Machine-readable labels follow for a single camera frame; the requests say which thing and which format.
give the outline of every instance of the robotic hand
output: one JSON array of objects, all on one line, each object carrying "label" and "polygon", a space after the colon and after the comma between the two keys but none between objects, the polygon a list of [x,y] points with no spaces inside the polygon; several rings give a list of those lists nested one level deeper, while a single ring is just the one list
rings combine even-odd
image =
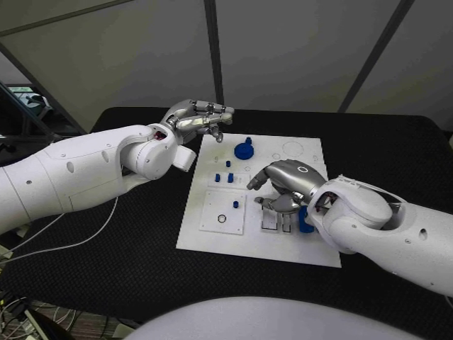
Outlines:
[{"label": "robotic hand", "polygon": [[[271,163],[248,190],[258,190],[267,179],[280,197],[257,197],[262,207],[294,213],[307,205],[306,221],[337,251],[361,253],[384,270],[453,297],[453,215],[343,176],[326,181],[299,161]],[[379,193],[398,202],[389,203]]]},{"label": "robotic hand", "polygon": [[182,145],[198,134],[221,142],[218,123],[231,124],[232,116],[232,108],[186,100],[159,124],[62,140],[0,168],[0,234],[38,218],[100,205],[159,179],[172,165],[188,171],[195,153]]}]

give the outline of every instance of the blue knob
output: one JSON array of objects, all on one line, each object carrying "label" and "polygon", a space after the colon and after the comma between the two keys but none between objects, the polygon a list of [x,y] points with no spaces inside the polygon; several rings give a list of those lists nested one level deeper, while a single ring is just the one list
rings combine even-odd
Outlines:
[{"label": "blue knob", "polygon": [[304,217],[307,216],[306,208],[307,208],[306,205],[303,205],[300,207],[300,211],[297,212],[297,214],[299,214],[297,216],[300,218],[300,232],[310,233],[310,232],[314,231],[314,227],[304,222]]},{"label": "blue knob", "polygon": [[250,159],[251,156],[254,155],[254,147],[251,146],[251,138],[247,137],[247,139],[244,140],[244,143],[239,143],[235,147],[234,147],[234,156],[238,159]]}]

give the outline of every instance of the white plastic board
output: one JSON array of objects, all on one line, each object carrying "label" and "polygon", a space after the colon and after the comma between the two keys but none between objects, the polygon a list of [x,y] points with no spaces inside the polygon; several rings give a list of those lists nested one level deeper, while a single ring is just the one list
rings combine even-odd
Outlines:
[{"label": "white plastic board", "polygon": [[[239,160],[234,156],[234,147],[247,137],[251,137],[254,156]],[[250,178],[278,159],[300,160],[327,178],[317,138],[224,134],[224,142],[216,143],[211,136],[203,136],[177,248],[340,268],[339,252],[324,243],[317,232],[300,232],[297,216],[264,212],[254,202],[257,196],[273,198],[278,195],[270,181],[258,191],[247,190]],[[226,182],[228,173],[234,174],[232,183]],[[219,174],[219,182],[215,182],[215,174]],[[244,208],[242,225],[238,222],[241,209],[232,208],[235,200]],[[224,223],[222,226],[215,223],[221,214],[226,220],[235,221],[234,225],[226,227]]]}]

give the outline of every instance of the floor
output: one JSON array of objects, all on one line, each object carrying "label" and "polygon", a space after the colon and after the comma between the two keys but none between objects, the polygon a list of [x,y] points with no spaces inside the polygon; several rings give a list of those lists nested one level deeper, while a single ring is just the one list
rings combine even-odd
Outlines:
[{"label": "floor", "polygon": [[[40,308],[38,312],[42,312],[42,314],[45,314],[49,318],[52,318],[53,313],[55,313],[55,307],[53,306],[45,306],[45,307],[49,307],[49,308]],[[68,312],[66,309],[59,308],[58,317],[64,316],[66,312]],[[61,323],[64,327],[68,326],[71,316],[72,316],[72,312],[69,313],[69,317],[66,318],[66,320]],[[71,335],[76,340],[100,339],[101,337],[111,338],[115,326],[118,325],[118,321],[114,318],[110,318],[107,322],[105,330],[104,330],[104,325],[105,325],[105,316],[84,312],[75,321]],[[9,329],[14,329],[16,326],[17,324],[13,323],[13,326],[9,327]]]}]

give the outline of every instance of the metal pole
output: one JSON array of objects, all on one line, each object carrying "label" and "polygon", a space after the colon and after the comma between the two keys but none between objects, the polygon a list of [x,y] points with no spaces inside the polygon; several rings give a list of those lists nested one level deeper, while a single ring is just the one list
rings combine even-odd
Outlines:
[{"label": "metal pole", "polygon": [[19,109],[22,114],[32,120],[33,124],[39,127],[42,133],[48,136],[49,142],[52,142],[56,139],[56,134],[51,131],[49,127],[45,125],[42,120],[35,116],[30,109],[25,106],[22,101],[19,101],[17,97],[14,96],[14,93],[9,90],[6,85],[0,82],[0,92],[7,96],[9,101],[14,105],[14,107]]}]

